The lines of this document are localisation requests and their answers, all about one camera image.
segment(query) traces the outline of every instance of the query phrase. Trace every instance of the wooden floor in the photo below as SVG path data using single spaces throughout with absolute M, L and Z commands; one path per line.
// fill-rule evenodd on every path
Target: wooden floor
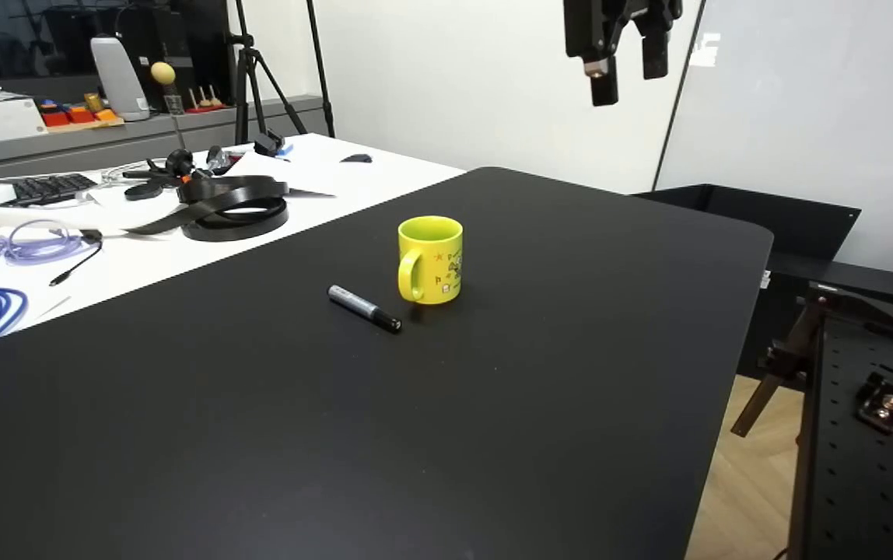
M 689 560 L 773 560 L 788 549 L 802 396 L 780 389 L 748 439 L 727 432 L 755 380 L 738 377 Z

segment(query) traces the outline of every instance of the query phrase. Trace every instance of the tripod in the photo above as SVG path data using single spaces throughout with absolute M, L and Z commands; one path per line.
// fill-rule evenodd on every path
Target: tripod
M 257 90 L 257 64 L 265 70 L 272 88 L 280 92 L 280 103 L 291 122 L 291 129 L 299 135 L 307 135 L 307 129 L 301 125 L 296 107 L 285 101 L 280 81 L 275 77 L 275 73 L 269 70 L 260 51 L 255 51 L 255 38 L 249 34 L 249 23 L 247 23 L 247 4 L 236 0 L 236 23 L 239 23 L 239 34 L 230 34 L 230 43 L 239 43 L 236 53 L 236 73 L 232 73 L 232 107 L 236 107 L 236 119 L 232 119 L 232 139 L 236 143 L 249 143 L 249 101 L 247 101 L 247 88 L 253 83 L 253 103 L 255 103 L 255 122 L 257 122 L 257 135 L 269 135 L 265 129 L 265 111 L 260 111 L 260 90 Z

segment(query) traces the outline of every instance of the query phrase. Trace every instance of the black marker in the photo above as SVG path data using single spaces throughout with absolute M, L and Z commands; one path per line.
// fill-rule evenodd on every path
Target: black marker
M 403 324 L 399 318 L 380 312 L 374 302 L 367 302 L 367 300 L 361 300 L 361 297 L 356 297 L 356 294 L 349 294 L 349 288 L 342 288 L 336 283 L 327 288 L 327 297 L 331 297 L 331 302 L 356 312 L 357 318 L 367 318 L 371 324 L 375 324 L 375 327 L 383 327 L 390 333 L 402 333 L 403 330 Z

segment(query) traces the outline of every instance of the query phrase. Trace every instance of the yellow mug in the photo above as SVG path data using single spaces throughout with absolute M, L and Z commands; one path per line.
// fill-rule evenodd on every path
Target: yellow mug
M 444 305 L 462 280 L 462 223 L 444 215 L 418 215 L 399 223 L 402 261 L 394 285 L 403 302 Z

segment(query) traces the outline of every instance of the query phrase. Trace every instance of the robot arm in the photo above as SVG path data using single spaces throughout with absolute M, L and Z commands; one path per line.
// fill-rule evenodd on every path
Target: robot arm
M 618 103 L 617 51 L 623 28 L 642 31 L 644 77 L 669 73 L 669 28 L 682 15 L 682 0 L 563 0 L 566 56 L 580 56 L 590 77 L 595 107 Z

